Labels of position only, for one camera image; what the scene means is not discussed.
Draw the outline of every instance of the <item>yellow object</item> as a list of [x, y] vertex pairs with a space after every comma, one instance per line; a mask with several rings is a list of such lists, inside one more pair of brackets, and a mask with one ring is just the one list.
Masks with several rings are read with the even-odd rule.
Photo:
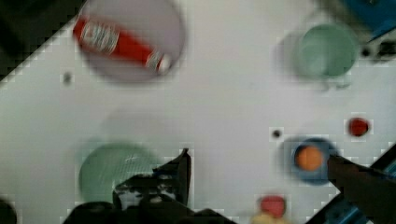
[[298, 152], [295, 160], [301, 169], [315, 171], [323, 163], [323, 156], [317, 147], [305, 147]]
[[269, 214], [266, 213], [260, 213], [256, 216], [254, 216], [251, 221], [251, 224], [290, 224], [286, 219], [284, 218], [274, 218]]
[[265, 213], [260, 213], [251, 219], [251, 224], [276, 224], [276, 220]]
[[290, 223], [284, 218], [278, 218], [276, 220], [276, 224], [290, 224]]

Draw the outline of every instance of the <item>blue container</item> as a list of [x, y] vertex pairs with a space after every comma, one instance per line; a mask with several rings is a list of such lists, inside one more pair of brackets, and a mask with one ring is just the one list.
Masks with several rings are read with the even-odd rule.
[[372, 31], [372, 38], [396, 28], [396, 0], [343, 0], [344, 4]]
[[[304, 147], [317, 147], [323, 156], [323, 163], [315, 171], [301, 169], [295, 161], [295, 157], [300, 149]], [[339, 155], [338, 149], [327, 139], [318, 137], [297, 138], [288, 143], [290, 150], [291, 171], [304, 182], [311, 185], [325, 185], [329, 182], [327, 176], [327, 160], [330, 155]]]

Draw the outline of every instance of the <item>blue bowl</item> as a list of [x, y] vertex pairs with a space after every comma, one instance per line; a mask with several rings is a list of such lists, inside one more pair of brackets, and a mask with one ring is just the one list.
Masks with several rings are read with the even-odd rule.
[[[299, 150], [305, 147], [317, 147], [323, 156], [323, 163], [320, 167], [315, 171], [306, 171], [301, 169], [296, 161], [295, 158], [299, 152]], [[311, 185], [324, 185], [329, 182], [327, 176], [327, 160], [329, 159], [330, 155], [339, 155], [337, 148], [327, 139], [324, 138], [305, 138], [303, 140], [298, 140], [292, 142], [291, 145], [291, 171], [297, 175], [300, 179], [304, 182], [309, 183]]]

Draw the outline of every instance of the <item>red object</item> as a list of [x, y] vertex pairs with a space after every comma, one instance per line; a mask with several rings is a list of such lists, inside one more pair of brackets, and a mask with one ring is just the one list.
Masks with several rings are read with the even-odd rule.
[[355, 137], [361, 137], [365, 135], [369, 129], [369, 122], [366, 119], [351, 119], [348, 124], [349, 133]]
[[73, 35], [83, 49], [94, 53], [140, 63], [160, 73], [170, 67], [169, 56], [151, 49], [112, 21], [80, 17]]
[[262, 212], [267, 213], [273, 217], [280, 218], [286, 212], [286, 201], [281, 196], [266, 196], [262, 198], [260, 203]]

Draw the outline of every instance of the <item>red can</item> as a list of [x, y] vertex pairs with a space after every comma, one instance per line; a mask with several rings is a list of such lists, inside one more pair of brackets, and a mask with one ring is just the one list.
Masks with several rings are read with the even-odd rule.
[[171, 58], [138, 41], [131, 31], [113, 21], [100, 18], [78, 18], [73, 35], [79, 45], [90, 52], [122, 58], [165, 74]]

